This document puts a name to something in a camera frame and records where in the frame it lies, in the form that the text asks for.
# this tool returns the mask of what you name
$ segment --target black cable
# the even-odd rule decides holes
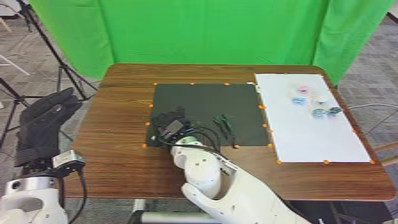
[[[208,130],[211,132],[211,134],[215,136],[215,140],[217,140],[218,151],[220,151],[220,136],[218,136],[215,130],[211,128],[204,127],[204,126],[199,126],[197,129],[204,129],[204,130]]]
[[[209,145],[211,145],[215,151],[218,152],[220,149],[218,149],[218,147],[217,147],[217,145],[215,145],[215,141],[213,141],[213,139],[209,138],[208,134],[206,134],[204,132],[201,132],[201,131],[193,131],[192,134],[199,134],[199,135],[204,137],[204,139],[208,140]]]
[[[66,182],[64,178],[58,178],[58,205],[64,208],[66,207]]]
[[[78,219],[80,213],[82,213],[82,211],[83,211],[85,202],[87,202],[87,186],[85,186],[85,179],[83,179],[83,170],[78,170],[78,177],[80,177],[82,189],[83,189],[83,201],[82,201],[82,204],[80,204],[80,208],[78,208],[74,217],[73,217],[73,219],[71,219],[71,221],[69,221],[69,224],[71,224],[71,223],[76,221],[76,219]]]
[[[225,158],[225,156],[222,155],[222,153],[218,151],[215,151],[209,147],[201,146],[201,145],[172,144],[172,143],[165,142],[162,138],[156,138],[156,139],[158,139],[160,143],[163,143],[165,145],[179,146],[179,147],[186,147],[186,148],[193,148],[193,149],[202,149],[206,152],[215,153],[225,160],[229,160]]]

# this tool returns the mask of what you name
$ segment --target black mat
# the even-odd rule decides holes
[[[263,128],[263,114],[259,110],[256,88],[241,85],[156,85],[153,97],[151,118],[160,113],[185,108],[185,116],[195,125],[211,128],[220,136],[222,145],[231,145],[224,140],[213,117],[225,114],[240,146],[268,145],[266,129]],[[151,141],[153,128],[147,130],[147,145]]]

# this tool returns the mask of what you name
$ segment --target small object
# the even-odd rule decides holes
[[[327,115],[334,117],[336,114],[337,114],[341,111],[343,111],[343,110],[341,110],[339,107],[332,107],[332,108],[329,109],[329,111],[327,111]]]
[[[309,91],[309,87],[307,86],[302,86],[298,88],[298,93],[307,94],[307,91]]]
[[[231,140],[231,146],[234,148],[236,147],[236,136],[234,136],[233,125],[231,125],[225,114],[222,114],[220,116],[217,116],[213,118],[213,123],[218,126],[220,133],[224,135],[225,140]]]
[[[313,110],[313,117],[314,118],[323,118],[327,114],[327,111],[323,109],[314,109]]]
[[[291,102],[293,102],[293,104],[297,104],[297,105],[305,105],[305,98],[302,98],[302,97],[295,97],[293,99],[291,99]]]
[[[327,101],[329,101],[327,96],[318,96],[318,97],[314,97],[314,102],[316,102],[320,105],[323,105],[323,104],[327,103]]]

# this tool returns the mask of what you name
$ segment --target gray floor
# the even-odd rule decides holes
[[[25,76],[12,68],[0,67],[0,77],[5,78],[18,92],[25,95],[46,95],[55,90],[57,63],[42,44],[37,33],[28,33],[23,20],[7,20],[12,33],[0,27],[0,54],[18,63],[32,73]],[[398,105],[398,24],[385,19],[376,32],[362,49],[355,63],[339,82],[339,92],[348,105],[368,103],[389,103]],[[64,87],[69,86],[67,80],[62,81]],[[0,109],[0,124],[5,123],[10,98],[0,92],[0,101],[5,109]],[[76,136],[80,121],[85,116],[89,103],[85,104],[76,116],[69,120],[64,131]],[[391,108],[362,108],[353,111],[355,119],[364,132],[373,128],[378,121],[394,113]],[[398,141],[398,115],[392,116],[368,134],[371,146],[378,146]],[[69,148],[69,141],[60,137],[62,150]],[[3,152],[12,154],[16,137],[7,138]],[[378,153],[380,158],[398,155],[398,149]],[[398,166],[385,168],[398,187]],[[0,154],[0,192],[3,184],[12,178],[12,158]],[[67,200],[67,212],[74,212],[78,199]],[[149,201],[151,210],[190,210],[197,208],[179,201]],[[391,211],[398,209],[398,200],[387,202]],[[83,215],[76,223],[126,223],[133,207],[133,200],[90,199]]]

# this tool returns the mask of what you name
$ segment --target robotic hand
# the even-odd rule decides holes
[[[80,107],[69,88],[37,100],[21,112],[14,165],[23,167],[23,173],[7,183],[0,224],[67,223],[55,183],[73,170],[82,170],[83,162],[73,150],[58,155],[58,131]],[[37,200],[41,209],[25,212],[23,205]]]
[[[217,149],[202,146],[183,111],[153,119],[158,141],[170,147],[176,166],[185,169],[185,197],[222,224],[307,224],[259,179],[225,159]],[[220,199],[222,175],[229,178]]]

